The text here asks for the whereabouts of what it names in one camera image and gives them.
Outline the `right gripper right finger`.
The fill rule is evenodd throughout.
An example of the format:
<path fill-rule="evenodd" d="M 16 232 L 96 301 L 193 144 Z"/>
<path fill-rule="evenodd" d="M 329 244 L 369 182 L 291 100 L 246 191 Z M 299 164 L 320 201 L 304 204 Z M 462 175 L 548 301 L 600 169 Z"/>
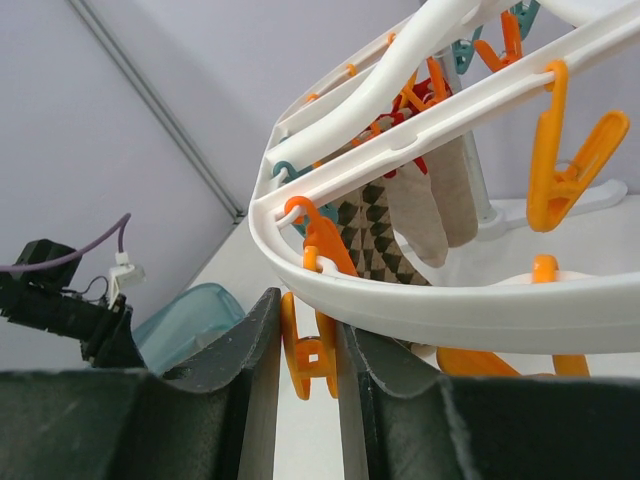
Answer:
<path fill-rule="evenodd" d="M 337 328 L 348 479 L 635 479 L 639 384 L 443 374 L 396 340 Z"/>

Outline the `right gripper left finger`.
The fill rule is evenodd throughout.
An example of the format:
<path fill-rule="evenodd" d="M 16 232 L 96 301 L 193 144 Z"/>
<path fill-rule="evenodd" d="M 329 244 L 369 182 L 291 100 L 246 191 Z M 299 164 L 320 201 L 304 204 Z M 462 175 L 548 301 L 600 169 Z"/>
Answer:
<path fill-rule="evenodd" d="M 5 479 L 269 479 L 280 371 L 280 301 L 162 376 L 142 369 L 1 376 Z"/>

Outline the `white oval clip hanger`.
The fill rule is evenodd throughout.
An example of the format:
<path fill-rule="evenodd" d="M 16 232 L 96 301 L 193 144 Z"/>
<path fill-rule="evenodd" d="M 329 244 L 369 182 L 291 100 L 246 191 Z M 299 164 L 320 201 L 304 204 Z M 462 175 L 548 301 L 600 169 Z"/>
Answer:
<path fill-rule="evenodd" d="M 432 103 L 411 97 L 413 114 L 381 129 L 377 116 L 410 94 L 419 64 L 506 12 L 505 1 L 429 1 L 360 50 L 367 67 L 334 71 L 320 95 L 294 105 L 275 125 L 251 198 L 252 238 L 283 283 L 311 307 L 377 334 L 431 345 L 512 353 L 625 353 L 639 347 L 639 276 L 528 278 L 480 287 L 415 286 L 366 280 L 349 266 L 337 230 L 322 206 L 380 181 L 392 226 L 422 258 L 440 261 L 434 234 L 445 231 L 425 162 L 490 117 L 549 93 L 532 147 L 526 219 L 537 232 L 560 225 L 620 146 L 627 120 L 606 114 L 564 169 L 556 166 L 570 79 L 639 37 L 639 5 L 619 1 L 589 9 L 549 2 L 572 32 L 519 57 L 455 94 Z"/>

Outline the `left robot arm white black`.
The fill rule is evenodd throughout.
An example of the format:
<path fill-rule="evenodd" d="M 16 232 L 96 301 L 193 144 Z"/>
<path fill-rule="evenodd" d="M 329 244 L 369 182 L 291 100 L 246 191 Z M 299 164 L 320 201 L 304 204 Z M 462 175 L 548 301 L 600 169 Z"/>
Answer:
<path fill-rule="evenodd" d="M 69 284 L 78 257 L 52 268 L 1 274 L 1 316 L 9 322 L 77 340 L 94 368 L 143 368 L 131 332 L 133 309 L 120 294 L 91 301 Z"/>

